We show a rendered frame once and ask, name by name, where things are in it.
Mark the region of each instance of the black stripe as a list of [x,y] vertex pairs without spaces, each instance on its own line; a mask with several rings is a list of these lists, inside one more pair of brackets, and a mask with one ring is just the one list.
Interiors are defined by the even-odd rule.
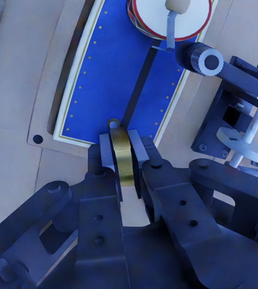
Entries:
[[[151,46],[157,46],[158,47],[160,45],[160,43],[161,43],[161,40],[153,39]],[[137,106],[140,94],[142,92],[143,86],[146,82],[146,79],[147,79],[148,74],[150,72],[151,66],[154,62],[156,53],[158,51],[156,48],[152,48],[151,46],[148,50],[147,56],[145,58],[143,66],[141,68],[136,85],[135,85],[134,90],[131,94],[126,111],[124,113],[123,119],[122,119],[121,124],[120,124],[120,126],[124,126],[125,128],[128,128],[128,126],[129,126],[132,115],[133,115],[134,110]]]

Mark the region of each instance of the blue board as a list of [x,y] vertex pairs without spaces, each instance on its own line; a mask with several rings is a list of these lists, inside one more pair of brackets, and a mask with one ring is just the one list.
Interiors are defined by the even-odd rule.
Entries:
[[[131,23],[126,2],[105,1],[72,94],[63,137],[98,143],[99,134],[109,133],[109,119],[121,122],[151,42]],[[128,129],[154,139],[182,72],[174,52],[157,52]]]

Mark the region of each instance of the red rim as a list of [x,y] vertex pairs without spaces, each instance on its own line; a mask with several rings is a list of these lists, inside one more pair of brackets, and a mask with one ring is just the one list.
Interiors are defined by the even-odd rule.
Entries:
[[[181,38],[175,38],[175,41],[183,41],[183,40],[187,40],[187,39],[190,39],[192,38],[193,36],[197,35],[200,31],[202,31],[204,29],[204,27],[207,25],[208,21],[209,21],[209,18],[211,16],[211,12],[212,12],[212,3],[211,3],[211,0],[208,0],[209,1],[209,12],[208,12],[208,16],[206,18],[206,21],[204,22],[204,24],[201,26],[201,28],[199,30],[197,30],[195,33],[187,36],[187,37],[181,37]],[[138,19],[138,21],[141,23],[141,25],[148,31],[150,32],[152,35],[160,38],[160,39],[163,39],[163,40],[166,40],[166,37],[163,36],[163,35],[160,35],[156,32],[154,32],[153,30],[151,30],[144,22],[143,20],[141,19],[139,13],[138,13],[138,10],[137,10],[137,6],[136,6],[136,0],[132,0],[132,4],[133,4],[133,9],[134,9],[134,14],[136,15],[136,18]]]

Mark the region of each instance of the white disc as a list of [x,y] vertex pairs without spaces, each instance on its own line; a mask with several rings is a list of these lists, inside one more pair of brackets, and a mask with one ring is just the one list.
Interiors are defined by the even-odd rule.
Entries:
[[[141,25],[151,34],[166,39],[168,10],[165,0],[132,0],[134,13]],[[210,0],[191,0],[188,10],[175,18],[175,40],[189,39],[198,34],[211,15]]]
[[248,144],[242,140],[242,133],[228,127],[220,127],[216,136],[230,149],[241,154],[245,158],[258,163],[258,143],[256,141],[252,141]]

